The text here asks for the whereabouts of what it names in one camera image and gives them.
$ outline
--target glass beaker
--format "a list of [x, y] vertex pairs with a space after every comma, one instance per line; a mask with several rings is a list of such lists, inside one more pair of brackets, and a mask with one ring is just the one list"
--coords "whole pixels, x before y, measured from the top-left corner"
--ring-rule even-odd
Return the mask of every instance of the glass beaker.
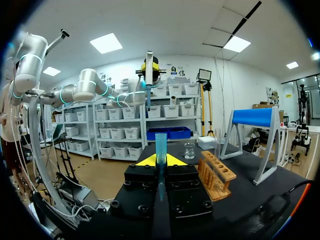
[[195, 158], [195, 144], [193, 142], [187, 142], [184, 144], [184, 158], [194, 159]]
[[220, 149], [221, 149], [221, 130], [220, 130], [220, 128], [216, 128], [214, 130], [214, 137], [215, 137], [214, 156], [219, 160], [220, 159]]

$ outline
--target yellow marker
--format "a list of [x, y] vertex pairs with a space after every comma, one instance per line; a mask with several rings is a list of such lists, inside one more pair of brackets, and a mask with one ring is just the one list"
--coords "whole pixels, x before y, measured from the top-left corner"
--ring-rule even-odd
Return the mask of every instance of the yellow marker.
[[[176, 158], [168, 153], [166, 154], [166, 161], [167, 161], [168, 166], [173, 166], [175, 164], [178, 166], [188, 165], [185, 162], [179, 160], [178, 158]], [[145, 160], [142, 160], [141, 162], [136, 164], [136, 166], [145, 166], [145, 165], [155, 167], [156, 166], [156, 154], [153, 154], [150, 157], [146, 158]]]

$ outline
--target cardboard box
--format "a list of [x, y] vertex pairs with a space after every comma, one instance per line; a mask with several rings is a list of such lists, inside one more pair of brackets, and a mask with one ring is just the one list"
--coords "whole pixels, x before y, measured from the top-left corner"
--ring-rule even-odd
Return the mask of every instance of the cardboard box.
[[273, 106], [275, 106], [274, 104], [253, 104], [252, 108], [253, 109], [270, 109]]
[[284, 122], [284, 114], [285, 114], [285, 111], [284, 111], [284, 110], [280, 110], [280, 111], [279, 111], [280, 123], [283, 123], [283, 122]]

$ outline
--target wooden test tube rack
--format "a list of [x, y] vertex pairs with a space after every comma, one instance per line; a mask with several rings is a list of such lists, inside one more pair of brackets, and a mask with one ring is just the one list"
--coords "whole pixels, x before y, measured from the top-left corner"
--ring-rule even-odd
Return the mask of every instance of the wooden test tube rack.
[[235, 179], [235, 175], [226, 165], [217, 159], [211, 152], [201, 152], [204, 160], [199, 159], [198, 172], [199, 178], [210, 196], [211, 201], [215, 202], [231, 195], [228, 189], [230, 181]]

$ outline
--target person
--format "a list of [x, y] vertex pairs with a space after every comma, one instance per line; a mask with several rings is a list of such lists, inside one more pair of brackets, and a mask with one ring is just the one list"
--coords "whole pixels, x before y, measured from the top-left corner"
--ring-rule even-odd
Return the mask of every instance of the person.
[[[25, 189], [24, 184], [22, 183], [19, 172], [21, 171], [24, 180], [26, 181], [27, 185], [31, 189], [31, 184], [27, 178], [27, 175], [22, 169], [18, 152], [23, 163], [23, 153], [20, 149], [20, 133], [18, 130], [17, 121], [22, 121], [19, 118], [20, 106], [13, 106], [9, 102], [9, 87], [10, 83], [8, 83], [2, 90], [1, 97], [0, 97], [0, 124], [1, 124], [1, 146], [3, 157], [6, 162], [8, 168], [12, 171], [12, 175], [19, 186], [19, 191], [23, 197], [28, 196], [28, 192]], [[11, 114], [12, 114], [12, 123], [13, 123], [13, 130], [12, 132], [12, 125], [11, 125]]]

